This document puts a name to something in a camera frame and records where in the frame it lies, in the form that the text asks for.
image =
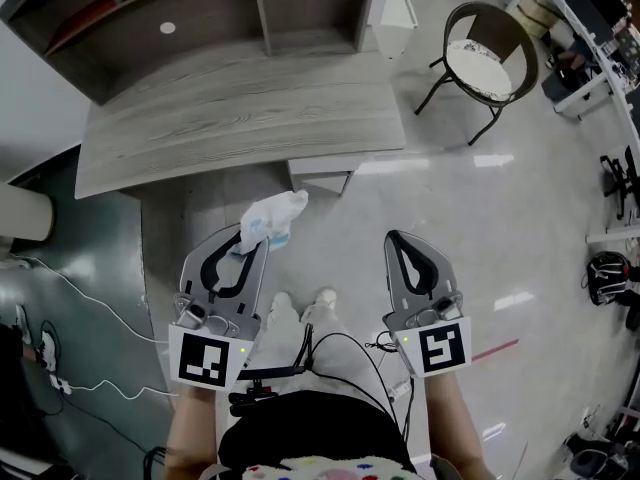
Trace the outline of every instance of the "white plastic bag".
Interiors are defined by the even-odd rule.
[[[302,213],[308,200],[307,191],[299,190],[283,192],[253,203],[240,219],[242,241],[234,252],[247,254],[267,236],[270,251],[286,245],[291,221]]]

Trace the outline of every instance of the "white chair cushion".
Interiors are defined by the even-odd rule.
[[[498,56],[471,39],[447,45],[447,64],[465,85],[494,101],[511,97],[511,79]]]

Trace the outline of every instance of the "black backpack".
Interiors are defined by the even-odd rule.
[[[599,252],[587,263],[586,275],[591,302],[596,306],[610,304],[626,289],[629,262],[617,252]]]

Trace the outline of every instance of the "wheel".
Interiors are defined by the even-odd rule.
[[[625,326],[632,332],[637,331],[638,328],[640,328],[640,311],[638,311],[636,308],[629,308]]]

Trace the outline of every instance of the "white floor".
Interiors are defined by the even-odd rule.
[[[607,422],[637,361],[623,310],[592,306],[580,288],[591,253],[584,236],[612,219],[598,158],[621,154],[625,144],[612,108],[568,120],[554,113],[539,85],[507,107],[472,148],[466,142],[490,114],[453,84],[414,116],[442,73],[428,64],[440,56],[446,18],[467,1],[473,0],[412,0],[420,28],[394,75],[407,149],[371,158],[343,197],[310,198],[290,243],[269,257],[259,312],[266,315],[277,291],[289,292],[302,309],[319,288],[332,286],[346,327],[371,341],[391,310],[386,232],[428,240],[454,265],[472,318],[474,353],[519,340],[459,373],[487,462],[499,479],[514,478],[521,460],[518,479],[547,479],[587,407],[601,405],[597,422]],[[541,80],[548,75],[542,60]],[[238,222],[252,201],[289,189],[281,166],[230,169],[184,183],[184,250]],[[397,356],[385,358],[383,374],[391,384],[406,375]],[[423,396],[419,389],[409,443],[418,461],[429,452]],[[398,402],[399,417],[406,403],[407,397]]]

